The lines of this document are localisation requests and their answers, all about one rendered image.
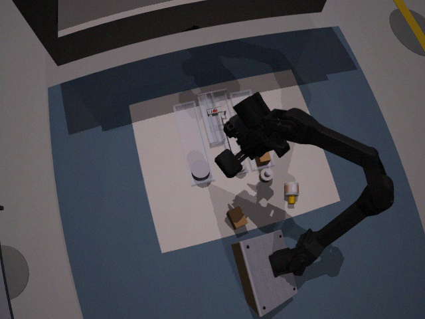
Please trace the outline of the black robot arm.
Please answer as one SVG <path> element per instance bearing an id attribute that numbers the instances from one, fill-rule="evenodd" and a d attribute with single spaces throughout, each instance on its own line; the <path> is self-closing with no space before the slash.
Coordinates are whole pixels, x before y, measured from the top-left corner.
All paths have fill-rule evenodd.
<path id="1" fill-rule="evenodd" d="M 224 125 L 229 138 L 244 142 L 253 131 L 252 144 L 259 152 L 274 150 L 279 158 L 290 150 L 289 142 L 311 144 L 338 155 L 364 169 L 367 186 L 359 199 L 330 221 L 320 231 L 310 228 L 299 238 L 296 247 L 273 252 L 268 256 L 274 277 L 294 273 L 302 276 L 327 245 L 336 241 L 368 216 L 378 215 L 394 203 L 394 185 L 379 157 L 378 151 L 320 124 L 304 111 L 269 109 L 259 92 L 234 107 L 237 115 Z"/>

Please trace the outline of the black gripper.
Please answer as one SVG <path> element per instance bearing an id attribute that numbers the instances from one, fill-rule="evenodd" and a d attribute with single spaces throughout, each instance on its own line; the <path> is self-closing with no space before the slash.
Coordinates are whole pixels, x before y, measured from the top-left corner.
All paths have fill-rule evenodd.
<path id="1" fill-rule="evenodd" d="M 224 150 L 218 156 L 215 157 L 214 161 L 222 170 L 227 178 L 233 178 L 243 168 L 242 162 L 249 157 L 253 160 L 256 156 L 262 157 L 265 153 L 259 152 L 255 149 L 252 144 L 252 135 L 255 131 L 251 132 L 244 142 L 240 145 L 241 151 L 234 155 L 229 149 Z M 245 155 L 244 155 L 245 154 Z M 242 157 L 243 156 L 243 157 Z M 241 157 L 241 158 L 240 158 Z"/>

